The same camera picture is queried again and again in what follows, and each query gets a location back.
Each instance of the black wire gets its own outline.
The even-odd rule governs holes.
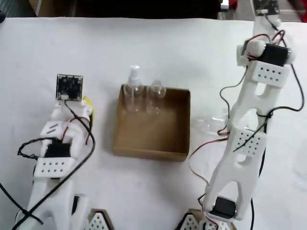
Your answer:
[[[273,29],[274,29],[275,31],[278,31],[278,28],[269,20],[268,16],[267,16],[266,14],[265,14],[264,16],[265,16],[266,20],[271,24],[271,26],[273,27]],[[286,42],[284,41],[284,39],[282,39],[282,42],[283,42],[284,46],[287,47],[287,44],[286,44]],[[271,110],[267,113],[267,115],[265,115],[265,116],[263,116],[263,115],[258,115],[258,116],[260,116],[260,117],[265,117],[265,122],[264,122],[264,125],[263,125],[263,132],[264,132],[264,133],[267,133],[267,121],[268,121],[268,119],[270,119],[270,118],[272,117],[274,111],[276,111],[276,110],[278,110],[278,109],[288,109],[288,110],[291,110],[291,111],[299,112],[299,111],[301,111],[301,110],[304,108],[304,105],[305,105],[305,97],[304,97],[304,93],[303,93],[303,89],[302,89],[301,83],[300,83],[300,81],[299,81],[299,79],[298,79],[298,77],[297,77],[297,74],[296,74],[296,71],[295,71],[295,69],[294,69],[293,64],[291,64],[291,69],[292,69],[292,71],[293,71],[294,77],[295,77],[295,79],[296,79],[296,82],[297,82],[298,87],[299,87],[300,92],[301,92],[301,96],[302,96],[302,103],[301,103],[301,106],[300,106],[298,109],[291,108],[291,107],[289,107],[289,106],[278,106],[278,107],[275,107],[275,108],[271,109]],[[264,152],[263,152],[263,155],[262,155],[261,165],[260,165],[260,169],[259,169],[259,177],[260,177],[260,175],[261,175],[261,173],[262,173],[262,170],[263,170],[263,165],[264,165],[264,160],[265,160],[265,152],[266,152],[266,149],[264,149]],[[253,227],[254,227],[254,220],[255,220],[255,211],[254,211],[253,199],[251,199],[250,204],[251,204],[251,214],[252,214],[252,216],[251,216],[252,219],[251,219],[250,230],[253,230]]]
[[[21,147],[18,149],[17,155],[25,157],[25,158],[37,160],[38,156],[36,156],[35,154],[27,155],[27,154],[22,153],[21,151],[24,149],[25,146],[32,144],[32,143],[35,143],[35,142],[38,142],[38,141],[42,141],[42,140],[53,140],[53,141],[56,141],[56,142],[60,142],[60,140],[57,139],[57,138],[37,138],[37,139],[33,139],[33,140],[30,140],[30,141],[22,144]]]
[[[74,170],[72,170],[71,173],[69,173],[62,181],[60,181],[49,193],[47,193],[36,205],[34,205],[30,210],[29,213],[27,215],[25,215],[19,222],[17,222],[14,227],[12,228],[12,230],[16,230],[23,222],[25,222],[25,220],[29,217],[29,214],[32,214],[48,197],[50,197],[53,193],[55,193],[73,174],[75,174],[75,172],[81,168],[81,166],[84,165],[84,163],[91,157],[91,155],[93,154],[94,150],[95,150],[95,146],[96,146],[96,141],[95,138],[90,130],[90,128],[76,115],[76,113],[67,105],[66,101],[64,101],[64,104],[66,105],[66,107],[70,110],[70,112],[74,115],[74,117],[80,121],[80,123],[84,126],[84,128],[86,129],[86,131],[89,133],[89,135],[91,136],[92,140],[93,140],[93,146],[91,151],[89,152],[89,154],[74,168]]]
[[[21,207],[20,204],[17,203],[16,200],[14,200],[14,198],[9,194],[8,191],[6,191],[6,189],[3,187],[3,185],[0,183],[0,189],[4,192],[4,194],[9,198],[10,201],[12,201],[13,204],[15,204],[25,215],[28,214],[28,211],[25,210],[23,207]],[[29,214],[30,217],[36,219],[39,223],[44,224],[38,217]]]
[[[57,139],[57,138],[37,138],[37,139],[33,139],[33,140],[30,140],[30,141],[22,144],[21,147],[18,149],[17,155],[25,157],[25,158],[37,160],[38,156],[36,156],[34,154],[31,154],[31,155],[24,154],[24,153],[22,153],[22,150],[24,149],[25,146],[27,146],[29,144],[32,144],[34,142],[41,141],[41,140],[46,140],[46,139],[51,139],[51,140],[59,141],[59,139]],[[25,210],[20,204],[18,204],[17,201],[14,200],[14,198],[9,194],[9,192],[4,188],[4,186],[1,183],[0,183],[0,189],[9,198],[9,200],[12,201],[12,203],[15,204],[22,211],[23,214],[29,215],[30,217],[36,219],[42,225],[44,224],[41,219],[39,219],[38,217],[36,217],[36,216],[34,216],[32,214],[29,214],[29,212],[27,210]]]
[[[227,105],[228,119],[229,119],[229,116],[230,116],[230,105],[229,105],[229,102],[222,96],[222,92],[223,92],[223,90],[225,90],[225,89],[235,88],[235,87],[237,87],[239,84],[241,84],[241,82],[243,81],[243,79],[244,79],[244,77],[245,77],[245,75],[246,75],[247,70],[248,70],[248,66],[246,66],[246,69],[245,69],[245,72],[244,72],[244,74],[243,74],[243,77],[241,78],[241,80],[239,81],[239,83],[237,83],[236,85],[232,85],[232,86],[226,86],[226,87],[224,87],[224,88],[222,88],[222,89],[220,90],[220,97],[223,99],[223,101],[224,101],[224,102],[226,103],[226,105]]]

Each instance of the cardboard box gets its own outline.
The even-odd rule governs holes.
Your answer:
[[[155,160],[184,161],[190,142],[190,91],[167,88],[158,115],[126,111],[121,86],[113,152],[116,155]]]

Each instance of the white surface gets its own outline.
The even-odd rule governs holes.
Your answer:
[[[307,89],[307,25],[285,23],[297,49],[295,67]],[[106,209],[117,230],[173,229],[204,184],[187,162],[169,163],[114,156],[111,152],[118,92],[130,65],[141,66],[142,82],[161,79],[165,86],[191,90],[191,150],[206,140],[196,118],[225,108],[219,90],[239,81],[236,46],[252,35],[252,22],[134,19],[6,19],[0,24],[1,161],[0,181],[23,206],[31,188],[35,162],[17,157],[19,146],[37,138],[55,104],[58,73],[84,76],[83,94],[96,108],[96,150],[76,173],[76,192],[92,207]],[[238,89],[228,90],[231,104]],[[278,105],[298,107],[300,94],[290,73]],[[292,165],[305,127],[301,113],[278,111],[269,127],[267,155],[254,195],[254,229],[300,229],[305,223],[306,193],[293,186]],[[193,168],[209,178],[224,152],[224,143],[203,148]],[[24,151],[39,153],[39,146]],[[227,194],[236,194],[231,189]],[[10,229],[17,208],[0,193],[0,224]],[[249,229],[250,210],[239,230]]]

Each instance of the perforated plate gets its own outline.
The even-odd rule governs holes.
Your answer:
[[[247,129],[239,129],[234,127],[230,133],[234,141],[232,141],[231,151],[244,144],[244,142],[254,134],[254,131]],[[262,155],[266,146],[266,134],[258,132],[245,146],[241,147],[238,152],[247,156]]]
[[[71,170],[75,159],[72,157],[38,158],[34,177],[60,178]]]
[[[101,213],[95,213],[88,227],[84,230],[109,230],[104,216]]]
[[[221,222],[221,221],[216,221],[215,223],[213,223],[212,221],[208,220],[207,218],[205,218],[205,220],[202,220],[200,222],[200,230],[230,230],[230,227],[227,225],[227,223],[225,222]]]
[[[247,75],[257,82],[282,88],[289,74],[289,68],[272,65],[261,61],[253,61]]]
[[[180,230],[197,230],[198,223],[192,214],[186,216]]]

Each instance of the bottle cap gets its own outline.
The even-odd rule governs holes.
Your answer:
[[[141,79],[138,76],[138,69],[139,68],[140,68],[139,66],[131,66],[131,72],[130,72],[130,76],[129,76],[129,80],[128,80],[129,86],[138,87],[142,84]]]

